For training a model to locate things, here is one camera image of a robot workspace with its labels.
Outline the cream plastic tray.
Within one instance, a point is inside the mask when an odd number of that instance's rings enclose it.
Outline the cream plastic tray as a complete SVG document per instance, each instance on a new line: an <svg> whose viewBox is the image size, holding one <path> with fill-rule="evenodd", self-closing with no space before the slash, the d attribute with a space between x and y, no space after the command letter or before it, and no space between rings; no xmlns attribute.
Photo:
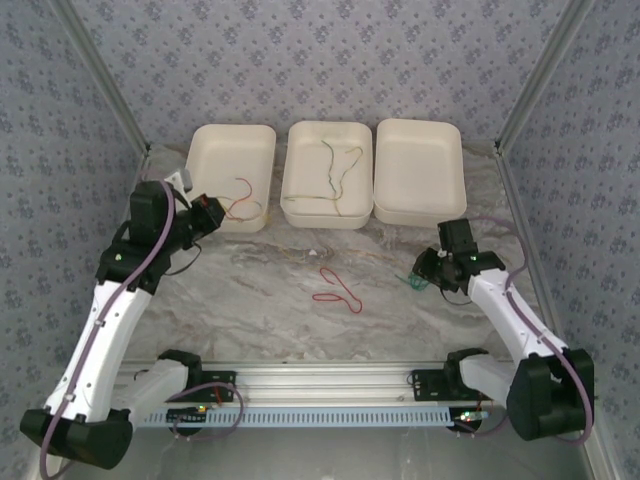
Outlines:
<svg viewBox="0 0 640 480"><path fill-rule="evenodd" d="M288 132L280 206L297 228L357 230L373 210L373 139L357 122L301 121Z"/></svg>
<svg viewBox="0 0 640 480"><path fill-rule="evenodd" d="M210 124L193 135L186 161L193 189L225 209L220 232L252 234L267 223L276 133L266 125Z"/></svg>
<svg viewBox="0 0 640 480"><path fill-rule="evenodd" d="M462 139L446 122L385 119L376 130L374 215L434 228L467 209Z"/></svg>

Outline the small black controller board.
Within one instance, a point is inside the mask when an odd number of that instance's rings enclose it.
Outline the small black controller board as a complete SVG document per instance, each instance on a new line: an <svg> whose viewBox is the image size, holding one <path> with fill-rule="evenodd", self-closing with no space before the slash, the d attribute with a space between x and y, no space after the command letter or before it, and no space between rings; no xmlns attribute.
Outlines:
<svg viewBox="0 0 640 480"><path fill-rule="evenodd" d="M171 408L165 414L165 421L173 424L201 424L207 419L206 407Z"/></svg>
<svg viewBox="0 0 640 480"><path fill-rule="evenodd" d="M452 429L463 433L475 434L490 414L484 410L451 409Z"/></svg>

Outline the aluminium side rail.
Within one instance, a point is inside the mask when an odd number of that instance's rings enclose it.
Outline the aluminium side rail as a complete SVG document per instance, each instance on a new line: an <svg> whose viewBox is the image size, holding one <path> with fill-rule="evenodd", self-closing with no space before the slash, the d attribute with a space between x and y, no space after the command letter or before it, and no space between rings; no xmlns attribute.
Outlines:
<svg viewBox="0 0 640 480"><path fill-rule="evenodd" d="M506 156L496 148L496 162L505 188L509 206L512 211L514 224L521 235L528 259L528 270L533 289L538 300L542 319L545 324L561 339L565 339L563 325L558 315L551 289L545 277L538 249L526 216L525 208L520 199L517 184Z"/></svg>
<svg viewBox="0 0 640 480"><path fill-rule="evenodd" d="M158 234L152 213L155 190L147 194L145 176L148 174L148 152L141 157L136 172L135 185L131 187L128 200L128 218L116 229L110 245L100 256L96 281L103 285L106 281L126 284L125 289L135 290L143 281L145 271L152 260Z"/></svg>

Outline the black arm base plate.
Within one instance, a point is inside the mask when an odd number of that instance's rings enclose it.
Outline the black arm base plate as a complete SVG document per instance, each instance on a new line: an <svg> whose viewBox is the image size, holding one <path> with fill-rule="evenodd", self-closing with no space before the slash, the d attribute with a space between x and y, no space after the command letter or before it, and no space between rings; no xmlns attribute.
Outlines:
<svg viewBox="0 0 640 480"><path fill-rule="evenodd" d="M201 383L224 383L236 385L236 372L235 371L204 371L201 374ZM212 386L208 389L202 389L192 393L189 399L193 402L200 403L232 403L235 399L235 394L226 387Z"/></svg>
<svg viewBox="0 0 640 480"><path fill-rule="evenodd" d="M465 386L459 376L445 369L419 369L410 374L414 400L424 401L484 401L489 397Z"/></svg>

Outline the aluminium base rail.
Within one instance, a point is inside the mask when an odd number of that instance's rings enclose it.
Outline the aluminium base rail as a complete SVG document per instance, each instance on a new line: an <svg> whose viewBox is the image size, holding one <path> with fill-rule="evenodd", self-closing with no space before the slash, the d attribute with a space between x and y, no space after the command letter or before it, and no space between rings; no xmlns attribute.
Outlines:
<svg viewBox="0 0 640 480"><path fill-rule="evenodd" d="M404 406L414 402L409 374L438 362L204 362L205 371L234 371L250 407Z"/></svg>

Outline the aluminium frame post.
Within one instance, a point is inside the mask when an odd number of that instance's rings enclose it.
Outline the aluminium frame post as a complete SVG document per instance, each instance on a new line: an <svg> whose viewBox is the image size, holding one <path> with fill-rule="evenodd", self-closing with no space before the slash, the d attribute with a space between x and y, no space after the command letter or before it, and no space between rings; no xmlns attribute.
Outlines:
<svg viewBox="0 0 640 480"><path fill-rule="evenodd" d="M114 114L124 135L138 153L145 155L148 152L148 142L135 119L133 111L122 95L115 77L99 53L97 45L71 0L47 1L91 74L94 84Z"/></svg>
<svg viewBox="0 0 640 480"><path fill-rule="evenodd" d="M596 0L567 0L565 8L551 30L538 60L527 76L513 108L496 138L495 148L499 155L508 153L515 144L518 135L595 3Z"/></svg>

